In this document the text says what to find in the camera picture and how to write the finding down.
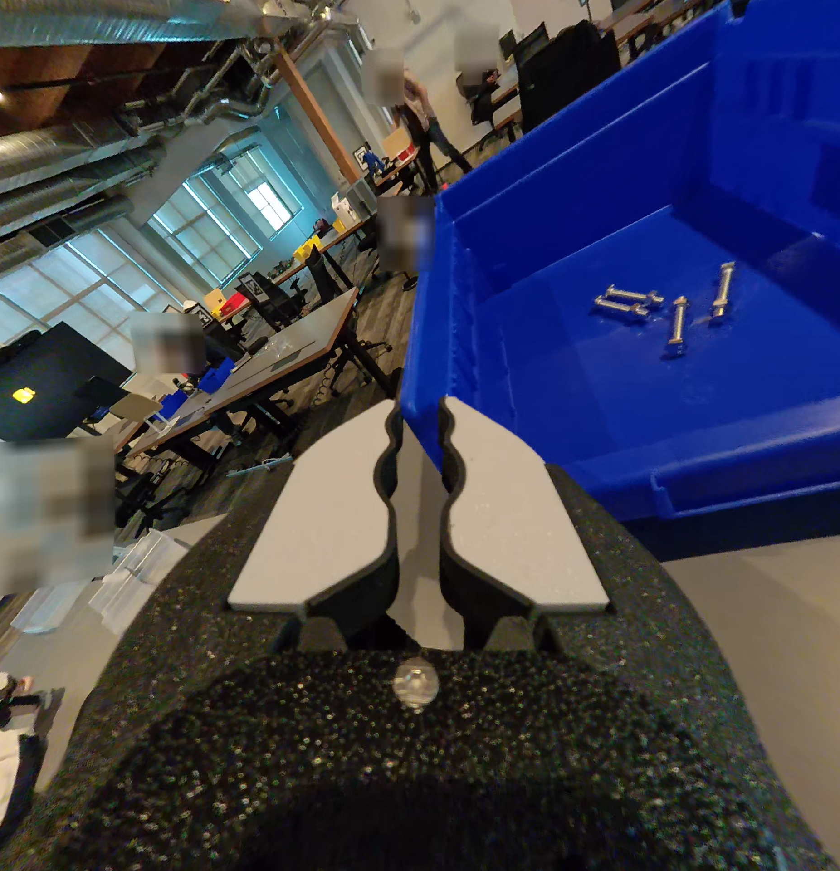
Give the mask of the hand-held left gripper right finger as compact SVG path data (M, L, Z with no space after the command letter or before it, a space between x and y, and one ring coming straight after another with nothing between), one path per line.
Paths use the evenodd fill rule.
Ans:
M500 620L610 607L551 469L527 443L466 402L439 401L439 582L464 624L464 647L481 649Z

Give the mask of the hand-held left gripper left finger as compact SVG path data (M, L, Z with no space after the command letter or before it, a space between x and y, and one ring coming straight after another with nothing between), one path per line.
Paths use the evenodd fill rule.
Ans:
M399 586L398 403L385 399L331 430L293 464L230 591L235 612L324 617L351 640Z

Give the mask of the blue plastic bin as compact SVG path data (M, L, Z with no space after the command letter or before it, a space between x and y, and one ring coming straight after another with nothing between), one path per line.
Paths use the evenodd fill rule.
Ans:
M436 201L402 389L432 462L454 396L661 560L840 535L840 2L720 5L546 119L589 58L531 65L524 136Z

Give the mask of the silver bolt with nut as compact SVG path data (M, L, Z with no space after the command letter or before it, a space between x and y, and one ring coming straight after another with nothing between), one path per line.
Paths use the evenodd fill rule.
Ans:
M629 304L606 296L597 296L593 300L593 308L604 314L627 322L643 322L650 315L650 310L643 304Z
M709 324L719 326L726 318L730 306L730 290L736 262L723 263L719 267L719 282L716 295L710 306Z
M610 285L610 287L606 289L604 297L606 299L612 299L618 302L627 303L631 306L640 305L649 309L660 308L665 303L665 299L655 291L649 293L640 293L628 291L625 289L619 289L616 288L614 285Z

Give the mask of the small blue bin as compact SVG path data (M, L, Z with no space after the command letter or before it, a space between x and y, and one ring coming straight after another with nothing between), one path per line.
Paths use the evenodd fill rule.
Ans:
M210 366L206 372L195 382L191 379L178 380L175 391L165 396L162 400L161 416L165 419L174 416L190 399L197 396L211 396L230 377L235 368L236 361L229 357L224 358L218 366Z

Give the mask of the stack of clear plastic trays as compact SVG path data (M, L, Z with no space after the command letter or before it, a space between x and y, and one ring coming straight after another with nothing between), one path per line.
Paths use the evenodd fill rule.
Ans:
M101 579L36 591L12 620L12 628L27 635L54 632L84 599L102 626L121 636L166 575L219 522L220 517L211 517L165 531L152 529L133 545L118 548L119 560Z

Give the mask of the wood edged grey table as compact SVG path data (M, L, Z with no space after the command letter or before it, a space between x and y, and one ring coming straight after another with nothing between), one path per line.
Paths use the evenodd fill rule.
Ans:
M286 436L292 420L281 408L272 406L270 399L277 391L303 379L301 370L327 361L358 296L359 289L352 288L272 336L256 355L237 365L215 393L186 401L170 420L169 430L144 435L128 453L127 460L170 451L207 472L217 461L194 443L193 437L212 429L220 417L248 408L261 410L263 426Z

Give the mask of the beige chair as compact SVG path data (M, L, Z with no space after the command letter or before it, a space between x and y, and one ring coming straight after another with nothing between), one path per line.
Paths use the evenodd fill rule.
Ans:
M150 423L152 420L166 422L161 411L161 402L134 393L126 393L114 405L109 407L109 412L120 419L138 423Z

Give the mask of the black chair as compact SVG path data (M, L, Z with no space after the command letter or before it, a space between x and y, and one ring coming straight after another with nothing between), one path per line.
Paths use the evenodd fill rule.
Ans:
M304 303L296 301L259 272L252 273L254 297L267 322L278 331L303 318Z

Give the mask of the black television on stand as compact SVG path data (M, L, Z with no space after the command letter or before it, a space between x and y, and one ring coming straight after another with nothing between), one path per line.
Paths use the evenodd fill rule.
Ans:
M59 323L0 349L0 440L60 439L118 401L131 370Z

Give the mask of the large window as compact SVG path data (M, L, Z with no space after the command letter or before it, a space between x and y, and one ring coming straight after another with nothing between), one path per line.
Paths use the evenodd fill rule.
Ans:
M0 346L64 323L128 361L129 319L227 293L266 272L309 229L310 201L273 149L187 178L142 227L127 217L86 231L0 277Z

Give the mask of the wooden column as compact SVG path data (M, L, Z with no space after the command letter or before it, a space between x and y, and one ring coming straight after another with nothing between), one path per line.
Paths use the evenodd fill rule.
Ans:
M295 61L283 48L281 42L274 38L273 57L277 71L287 83L311 125L326 146L330 156L335 160L341 176L349 183L360 180L358 166L352 154L349 154L330 125L320 104L309 89L305 79L295 65Z

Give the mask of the silver ventilation duct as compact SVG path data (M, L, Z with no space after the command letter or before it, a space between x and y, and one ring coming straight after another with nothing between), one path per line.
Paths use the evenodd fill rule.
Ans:
M153 132L132 133L103 117L0 137L0 195L142 147Z
M314 15L296 2L0 1L0 48L214 42L312 26L360 23L334 8Z

